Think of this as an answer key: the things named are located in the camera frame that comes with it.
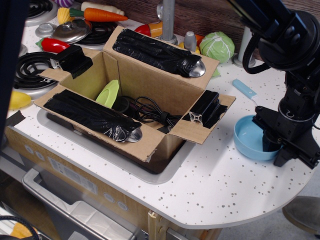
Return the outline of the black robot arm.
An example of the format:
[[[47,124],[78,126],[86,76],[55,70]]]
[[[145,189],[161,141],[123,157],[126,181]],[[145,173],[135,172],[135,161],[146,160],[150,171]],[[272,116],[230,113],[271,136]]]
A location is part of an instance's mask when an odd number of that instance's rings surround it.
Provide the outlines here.
[[[285,72],[286,92],[277,110],[255,108],[253,122],[263,131],[263,148],[277,151],[275,166],[299,159],[315,168],[320,161],[312,134],[320,115],[319,21],[280,0],[232,0],[230,5],[253,34],[243,56],[245,71]]]

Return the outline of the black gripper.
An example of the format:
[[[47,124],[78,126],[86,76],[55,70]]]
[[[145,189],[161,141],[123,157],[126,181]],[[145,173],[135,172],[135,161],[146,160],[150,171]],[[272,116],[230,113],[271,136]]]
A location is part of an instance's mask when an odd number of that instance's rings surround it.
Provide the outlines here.
[[[264,106],[255,107],[253,122],[262,131],[264,152],[278,151],[273,165],[282,167],[291,159],[298,159],[310,169],[320,161],[320,146],[313,137],[314,121],[319,116],[314,98],[284,97],[277,111]]]

